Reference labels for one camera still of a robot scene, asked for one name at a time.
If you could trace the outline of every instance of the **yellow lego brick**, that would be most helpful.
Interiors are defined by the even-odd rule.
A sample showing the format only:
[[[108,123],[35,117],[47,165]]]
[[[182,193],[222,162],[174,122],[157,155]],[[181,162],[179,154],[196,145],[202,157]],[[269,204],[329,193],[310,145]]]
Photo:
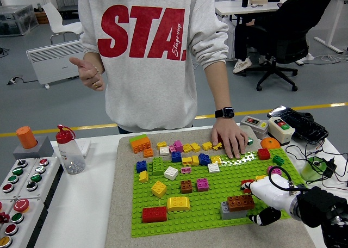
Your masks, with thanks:
[[[167,186],[161,181],[157,181],[151,188],[151,192],[158,198],[162,198],[167,192]]]
[[[140,172],[140,174],[139,174],[139,181],[141,183],[145,183],[145,182],[148,181],[148,173],[147,173],[147,171]]]
[[[192,165],[192,157],[183,157],[182,162],[183,165]]]
[[[167,146],[167,143],[166,142],[159,142],[159,143],[157,143],[157,150],[159,150],[159,148],[160,147],[165,147],[165,146]]]
[[[218,150],[220,148],[222,148],[222,143],[218,143],[216,146],[213,146],[214,150]]]
[[[192,165],[199,166],[200,160],[198,159],[198,156],[192,156]]]
[[[192,146],[190,144],[185,144],[183,146],[184,153],[187,154],[188,152],[191,152],[193,150]]]
[[[197,153],[201,150],[201,147],[197,143],[192,143],[191,147],[194,149],[194,152]]]
[[[190,200],[188,197],[171,197],[167,201],[167,211],[189,211]]]
[[[207,150],[213,148],[213,144],[212,144],[212,142],[206,142],[206,143],[203,143],[203,144],[202,144],[202,147],[203,147],[204,150],[207,151]]]
[[[210,160],[212,161],[212,164],[217,163],[218,165],[221,165],[221,158],[220,156],[213,156],[210,157]]]
[[[261,180],[261,179],[263,179],[263,178],[265,178],[266,176],[257,176],[256,177],[256,180]]]

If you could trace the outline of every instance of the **red lego brick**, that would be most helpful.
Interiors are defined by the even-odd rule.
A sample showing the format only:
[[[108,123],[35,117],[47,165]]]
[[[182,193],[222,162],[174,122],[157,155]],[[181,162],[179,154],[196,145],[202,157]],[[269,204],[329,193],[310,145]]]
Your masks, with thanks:
[[[240,182],[240,185],[243,185],[244,183],[247,183],[247,182],[252,183],[252,182],[254,182],[254,181],[255,181],[254,179],[242,180],[242,181]],[[244,192],[244,194],[250,194],[250,193],[251,193],[251,190],[245,188],[245,189],[243,190],[243,192]]]
[[[167,206],[149,207],[142,209],[142,222],[165,222],[167,220]]]
[[[271,158],[271,154],[266,148],[261,148],[257,151],[257,156],[260,160],[268,160]]]
[[[181,193],[182,194],[189,194],[189,193],[193,192],[191,180],[181,181],[180,186],[181,186]]]
[[[227,198],[227,203],[230,212],[250,210],[255,207],[251,195],[230,196]]]

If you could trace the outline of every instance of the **hand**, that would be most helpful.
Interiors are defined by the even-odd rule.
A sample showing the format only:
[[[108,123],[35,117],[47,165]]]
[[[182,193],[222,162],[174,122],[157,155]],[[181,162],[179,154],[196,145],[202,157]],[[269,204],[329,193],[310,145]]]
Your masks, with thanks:
[[[69,61],[78,67],[78,73],[82,83],[95,91],[103,91],[105,82],[94,65],[86,60],[71,57]]]
[[[233,119],[219,117],[212,129],[213,145],[218,144],[218,135],[220,135],[226,154],[229,158],[233,158],[232,150],[236,158],[240,158],[240,153],[245,154],[245,147],[248,144],[248,135],[243,132]]]
[[[246,23],[247,26],[253,26],[255,25],[255,20],[252,20],[251,22]]]

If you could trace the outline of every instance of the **white sneaker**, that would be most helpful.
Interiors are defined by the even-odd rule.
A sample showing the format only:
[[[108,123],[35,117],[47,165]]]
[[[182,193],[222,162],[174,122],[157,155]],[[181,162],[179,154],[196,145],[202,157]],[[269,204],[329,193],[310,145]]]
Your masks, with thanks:
[[[237,61],[237,63],[234,65],[233,74],[239,73],[243,71],[244,69],[250,67],[252,65],[252,62],[249,57],[245,59],[245,61],[241,61],[240,59]]]

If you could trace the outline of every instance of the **white radiator heater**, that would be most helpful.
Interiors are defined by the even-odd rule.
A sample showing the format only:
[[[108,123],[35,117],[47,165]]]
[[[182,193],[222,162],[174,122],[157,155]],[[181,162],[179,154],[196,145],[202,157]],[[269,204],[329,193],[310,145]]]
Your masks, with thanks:
[[[78,76],[77,66],[70,57],[83,59],[83,47],[78,40],[30,49],[27,51],[38,81],[49,89],[49,83]]]

